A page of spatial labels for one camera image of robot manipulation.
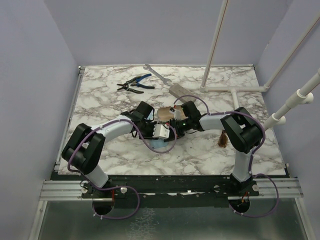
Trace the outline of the light blue cleaning cloth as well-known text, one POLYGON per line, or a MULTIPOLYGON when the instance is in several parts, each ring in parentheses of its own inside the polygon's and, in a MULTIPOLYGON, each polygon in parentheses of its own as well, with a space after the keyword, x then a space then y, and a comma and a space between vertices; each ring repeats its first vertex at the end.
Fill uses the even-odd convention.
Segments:
POLYGON ((151 139, 149 141, 149 144, 151 148, 155 150, 164 148, 168 145, 168 143, 165 142, 163 139, 151 139))

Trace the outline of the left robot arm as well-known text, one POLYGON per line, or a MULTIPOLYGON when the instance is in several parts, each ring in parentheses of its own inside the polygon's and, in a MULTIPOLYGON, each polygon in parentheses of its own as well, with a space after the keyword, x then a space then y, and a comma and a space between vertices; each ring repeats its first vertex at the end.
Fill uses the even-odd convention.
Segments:
POLYGON ((136 132, 143 143, 155 153, 167 153, 152 148, 146 140, 177 140, 177 132, 170 123, 158 123, 149 119, 155 109, 142 101, 131 110, 121 113, 118 117, 106 123, 90 127, 79 124, 73 131, 62 150, 61 157, 67 161, 70 172, 82 174, 93 184, 97 196, 106 197, 111 190, 109 176, 99 166, 104 145, 113 139, 136 132))

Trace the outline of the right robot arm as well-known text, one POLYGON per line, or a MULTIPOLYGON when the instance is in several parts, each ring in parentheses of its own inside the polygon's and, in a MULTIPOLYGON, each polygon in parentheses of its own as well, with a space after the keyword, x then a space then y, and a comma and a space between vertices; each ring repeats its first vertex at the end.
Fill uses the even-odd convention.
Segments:
POLYGON ((231 174, 235 180, 230 182, 229 189, 236 196, 242 195, 248 189, 246 181, 252 177, 253 155, 266 138, 263 126, 244 107, 222 113, 201 114, 194 102, 188 101, 182 104, 181 109, 184 119, 172 118, 168 121, 176 131, 176 135, 170 133, 169 140, 182 138, 189 130, 223 130, 235 149, 234 169, 231 174))

